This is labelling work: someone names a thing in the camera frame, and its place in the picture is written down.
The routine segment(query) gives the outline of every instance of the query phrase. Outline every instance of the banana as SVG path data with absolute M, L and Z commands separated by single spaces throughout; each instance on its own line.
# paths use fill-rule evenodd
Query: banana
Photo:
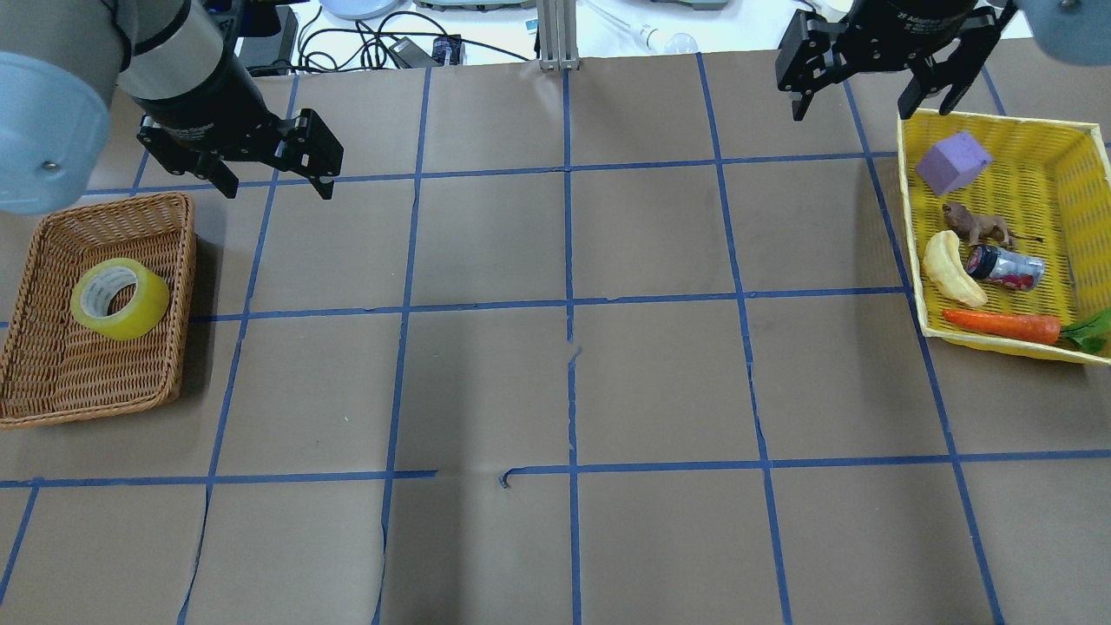
M 925 244 L 922 269 L 941 294 L 955 299 L 969 308 L 988 303 L 988 293 L 973 280 L 961 263 L 961 241 L 957 232 L 942 230 Z

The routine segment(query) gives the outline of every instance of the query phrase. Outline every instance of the carrot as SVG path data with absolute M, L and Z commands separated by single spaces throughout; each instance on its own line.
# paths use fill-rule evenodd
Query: carrot
M 1061 337 L 1061 321 L 1051 315 L 1003 315 L 1000 312 L 942 310 L 941 316 L 967 331 L 1041 345 L 1053 345 Z

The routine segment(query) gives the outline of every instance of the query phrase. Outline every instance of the purple cube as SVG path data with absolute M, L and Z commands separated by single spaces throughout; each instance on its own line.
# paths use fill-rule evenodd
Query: purple cube
M 934 143 L 915 169 L 940 196 L 971 184 L 991 161 L 988 150 L 965 130 Z

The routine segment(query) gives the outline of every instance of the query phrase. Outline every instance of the yellow basket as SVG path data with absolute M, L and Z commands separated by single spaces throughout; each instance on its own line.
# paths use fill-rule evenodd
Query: yellow basket
M 919 248 L 947 228 L 944 200 L 914 170 L 938 141 L 968 130 L 994 158 L 975 182 L 945 195 L 980 213 L 1000 214 L 1019 235 L 1018 251 L 1045 259 L 1045 275 L 1032 291 L 983 284 L 982 310 L 1055 315 L 1065 325 L 1111 306 L 1111 164 L 1099 124 L 989 114 L 940 115 L 921 110 L 899 122 L 899 178 L 910 250 L 911 282 L 925 336 L 949 343 L 1088 365 L 1111 365 L 1111 344 L 1098 355 L 1070 349 L 970 333 L 941 316 L 961 303 L 942 295 L 922 273 Z M 968 254 L 964 243 L 962 253 Z

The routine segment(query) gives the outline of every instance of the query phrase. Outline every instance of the basket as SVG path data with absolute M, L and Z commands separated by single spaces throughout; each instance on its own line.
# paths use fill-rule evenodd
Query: basket
M 994 162 L 975 182 L 945 195 L 980 213 L 1000 214 L 1019 235 L 1018 251 L 1045 259 L 1041 283 L 1023 292 L 983 284 L 982 310 L 1024 315 L 1055 315 L 1065 325 L 1111 306 L 1111 164 L 1098 124 L 1018 119 L 988 114 L 940 115 L 922 110 L 899 122 L 899 177 L 914 301 L 925 336 L 975 350 L 1030 359 L 1111 365 L 1111 344 L 1098 355 L 1064 342 L 1038 345 L 963 331 L 941 316 L 960 308 L 943 296 L 921 271 L 919 248 L 947 228 L 942 201 L 914 171 L 938 141 L 968 130 Z M 961 243 L 962 254 L 968 248 Z
M 129 342 L 101 336 L 70 315 L 81 275 L 116 256 L 138 260 L 170 286 L 162 321 Z M 136 413 L 176 400 L 196 256 L 193 202 L 182 193 L 47 215 L 31 240 L 0 356 L 0 429 Z M 117 299 L 126 301 L 130 290 Z

